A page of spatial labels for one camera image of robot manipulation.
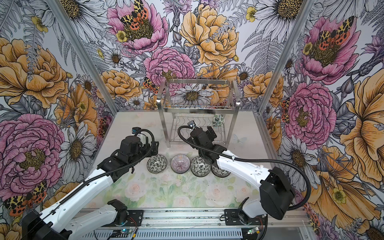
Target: stainless steel dish rack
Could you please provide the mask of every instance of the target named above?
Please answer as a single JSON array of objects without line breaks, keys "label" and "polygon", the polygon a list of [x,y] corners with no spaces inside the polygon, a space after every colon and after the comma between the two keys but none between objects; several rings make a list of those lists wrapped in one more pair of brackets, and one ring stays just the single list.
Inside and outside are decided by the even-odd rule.
[{"label": "stainless steel dish rack", "polygon": [[[182,105],[180,103],[172,102],[170,97],[170,89],[177,91],[171,87],[172,83],[185,83],[185,84],[215,84],[217,85],[228,85],[229,94],[226,101],[223,103],[211,106],[191,106],[191,105]],[[171,142],[182,142],[180,137],[177,134],[177,129],[182,125],[187,125],[191,120],[194,120],[199,127],[206,128],[207,126],[213,127],[217,138],[214,143],[225,144],[228,147],[231,140],[233,128],[236,123],[237,114],[240,108],[240,94],[237,87],[236,81],[221,80],[221,79],[168,79],[160,85],[159,93],[157,94],[157,108],[160,114],[160,120],[163,127],[167,147],[170,147]],[[196,91],[212,91],[211,89],[197,89]],[[170,132],[167,130],[167,125],[164,117],[164,113],[172,113],[172,127]],[[225,125],[228,124],[227,121],[221,126],[214,127],[212,121],[215,114],[223,114],[224,118],[226,114],[232,114],[232,120],[230,122],[228,134],[225,131]],[[183,137],[188,138],[190,129],[183,129],[181,131]]]}]

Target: butterfly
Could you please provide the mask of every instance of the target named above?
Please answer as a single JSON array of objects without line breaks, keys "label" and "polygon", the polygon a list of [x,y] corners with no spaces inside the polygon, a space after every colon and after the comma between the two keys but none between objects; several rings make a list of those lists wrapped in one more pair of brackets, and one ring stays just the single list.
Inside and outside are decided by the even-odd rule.
[{"label": "butterfly", "polygon": [[319,34],[319,49],[325,51],[328,48],[334,47],[335,44],[341,45],[344,43],[351,35],[349,30],[352,27],[354,19],[354,16],[349,17],[337,30],[333,30],[332,32],[326,30],[321,31]]},{"label": "butterfly", "polygon": [[40,204],[47,196],[47,182],[43,181],[38,184],[32,192],[27,195],[14,196],[4,201],[4,206],[10,210],[9,215],[17,217],[23,214],[28,208],[33,208],[35,205]]},{"label": "butterfly", "polygon": [[247,140],[247,137],[242,137],[239,139],[239,137],[236,134],[234,134],[233,140],[235,141],[235,143],[240,143],[241,145],[243,145],[245,143],[245,141]]},{"label": "butterfly", "polygon": [[159,87],[156,86],[149,78],[145,78],[143,82],[143,87],[148,88],[151,92],[154,94],[157,94],[159,92]]},{"label": "butterfly", "polygon": [[134,11],[131,15],[125,15],[121,17],[120,21],[126,28],[131,30],[139,30],[140,24],[143,24],[143,20],[148,19],[148,9],[144,7],[142,0],[135,0],[133,3]]}]

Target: metal frame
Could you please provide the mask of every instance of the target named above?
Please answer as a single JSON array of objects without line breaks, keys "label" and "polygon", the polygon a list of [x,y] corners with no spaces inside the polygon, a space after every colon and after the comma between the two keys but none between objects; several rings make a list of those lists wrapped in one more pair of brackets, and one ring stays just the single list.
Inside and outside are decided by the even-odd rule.
[{"label": "metal frame", "polygon": [[291,50],[293,48],[294,44],[297,44],[297,36],[300,35],[301,30],[303,29],[305,22],[307,18],[309,17],[309,14],[311,12],[311,9],[313,7],[313,4],[315,3],[315,0],[304,0],[301,4],[301,8],[299,13],[297,14],[295,24],[293,26],[292,32],[288,35],[287,41],[284,45],[283,51],[280,54],[280,58],[276,63],[275,69],[273,70],[271,81],[269,82],[264,96],[262,98],[262,102],[259,106],[258,113],[263,114],[263,111],[266,107],[266,104],[268,103],[269,99],[271,98],[271,95],[273,93],[273,89],[275,88],[277,82],[279,81],[279,77],[281,75],[281,71],[283,70],[283,67],[285,66],[285,63],[287,62]]},{"label": "metal frame", "polygon": [[106,104],[112,112],[112,115],[116,115],[118,109],[109,94],[105,84],[101,80],[101,76],[97,71],[95,65],[92,62],[91,57],[89,56],[87,50],[83,45],[83,41],[80,39],[79,35],[75,32],[75,28],[73,24],[71,24],[71,20],[65,12],[63,6],[60,3],[60,0],[49,0],[46,1],[48,7],[53,12],[55,18],[60,24],[61,29],[64,30],[65,35],[67,35],[68,41],[72,44],[76,53],[79,55],[80,59],[82,59],[83,64],[85,65],[88,73],[91,75],[91,78],[95,81],[97,87],[99,88],[101,94],[103,95]]},{"label": "metal frame", "polygon": [[[207,108],[212,106],[194,106],[196,108],[187,108],[186,106],[172,104],[170,92],[169,92],[169,85],[171,83],[221,84],[221,85],[225,84],[229,86],[228,101],[225,104],[225,106],[224,105],[219,106],[218,109]],[[204,126],[211,126],[211,119],[213,118],[214,114],[223,114],[224,117],[226,114],[233,115],[231,124],[229,127],[229,131],[228,131],[228,135],[225,134],[224,126],[222,128],[220,127],[215,129],[215,130],[218,130],[220,135],[222,136],[222,138],[218,139],[216,142],[224,143],[226,147],[229,146],[229,142],[231,140],[231,136],[233,133],[233,128],[235,127],[237,114],[240,109],[240,93],[239,93],[236,81],[229,81],[229,80],[223,80],[223,79],[168,79],[166,81],[163,81],[160,85],[159,93],[163,93],[164,91],[165,91],[165,98],[163,98],[163,102],[162,102],[162,94],[157,94],[156,103],[157,103],[157,108],[159,110],[160,120],[163,127],[167,147],[170,147],[171,142],[181,142],[181,139],[176,137],[176,133],[175,133],[177,132],[177,126],[180,126],[178,125],[178,122],[181,122],[180,117],[190,118],[190,119],[199,118],[199,117],[204,118],[205,122],[208,123]],[[164,113],[172,113],[173,122],[172,122],[170,133],[168,133],[168,130],[167,130]]]}]

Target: black bracket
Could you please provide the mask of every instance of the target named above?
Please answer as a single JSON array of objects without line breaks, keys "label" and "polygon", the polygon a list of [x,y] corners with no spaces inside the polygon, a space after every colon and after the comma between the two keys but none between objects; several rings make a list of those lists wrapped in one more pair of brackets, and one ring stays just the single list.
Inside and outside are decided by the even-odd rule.
[{"label": "black bracket", "polygon": [[[127,215],[128,217],[132,218],[137,226],[141,226],[141,222],[143,220],[143,213],[144,213],[144,210],[127,210]],[[123,224],[123,225],[119,225],[117,226],[116,224],[114,223],[110,223],[110,224],[107,224],[107,225],[104,225],[103,227],[134,227],[135,226],[135,223],[127,218],[127,221]]]},{"label": "black bracket", "polygon": [[[240,212],[242,212],[241,209],[224,209],[225,225],[227,226],[246,225],[239,218]],[[261,223],[265,225],[265,216],[263,217],[263,215],[256,216],[255,218],[249,218],[247,225],[261,225]]]}]

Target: table surface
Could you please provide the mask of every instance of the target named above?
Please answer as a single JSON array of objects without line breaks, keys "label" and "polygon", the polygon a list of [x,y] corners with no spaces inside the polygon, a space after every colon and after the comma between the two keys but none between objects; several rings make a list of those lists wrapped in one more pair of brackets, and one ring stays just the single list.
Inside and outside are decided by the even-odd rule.
[{"label": "table surface", "polygon": [[[165,115],[167,127],[171,129],[172,115]],[[227,115],[225,119],[227,131],[230,118],[231,115]],[[173,172],[169,164],[173,156],[185,154],[192,160],[198,152],[185,143],[172,143],[171,148],[167,148],[158,112],[117,113],[91,171],[120,147],[121,140],[131,135],[132,127],[146,128],[153,133],[155,140],[160,142],[159,154],[167,158],[167,168],[152,174],[147,170],[149,158],[145,158],[135,166],[133,174],[123,175],[86,208],[100,208],[112,199],[120,200],[128,208],[237,207],[244,198],[258,195],[254,187],[234,174],[219,178],[212,172],[205,177],[196,177],[190,169],[183,174]],[[239,112],[228,149],[243,158],[267,158],[252,112]]]}]

